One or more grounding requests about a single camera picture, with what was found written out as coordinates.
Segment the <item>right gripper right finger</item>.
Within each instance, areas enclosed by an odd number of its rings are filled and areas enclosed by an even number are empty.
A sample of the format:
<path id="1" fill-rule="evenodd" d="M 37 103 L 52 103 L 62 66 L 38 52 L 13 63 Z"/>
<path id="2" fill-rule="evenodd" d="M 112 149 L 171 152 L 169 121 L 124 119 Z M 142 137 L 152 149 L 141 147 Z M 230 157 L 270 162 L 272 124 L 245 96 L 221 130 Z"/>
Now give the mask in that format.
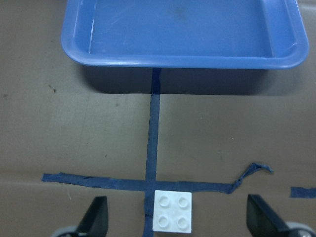
<path id="1" fill-rule="evenodd" d="M 287 237 L 290 228 L 260 195 L 247 197 L 246 225 L 253 237 Z"/>

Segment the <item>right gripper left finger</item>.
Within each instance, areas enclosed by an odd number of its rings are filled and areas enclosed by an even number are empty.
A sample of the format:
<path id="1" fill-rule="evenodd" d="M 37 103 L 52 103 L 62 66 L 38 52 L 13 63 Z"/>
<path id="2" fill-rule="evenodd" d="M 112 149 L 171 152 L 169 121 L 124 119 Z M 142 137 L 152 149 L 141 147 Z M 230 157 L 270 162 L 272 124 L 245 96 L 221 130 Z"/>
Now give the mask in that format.
<path id="1" fill-rule="evenodd" d="M 75 230 L 76 237 L 105 237 L 108 232 L 107 197 L 95 197 Z"/>

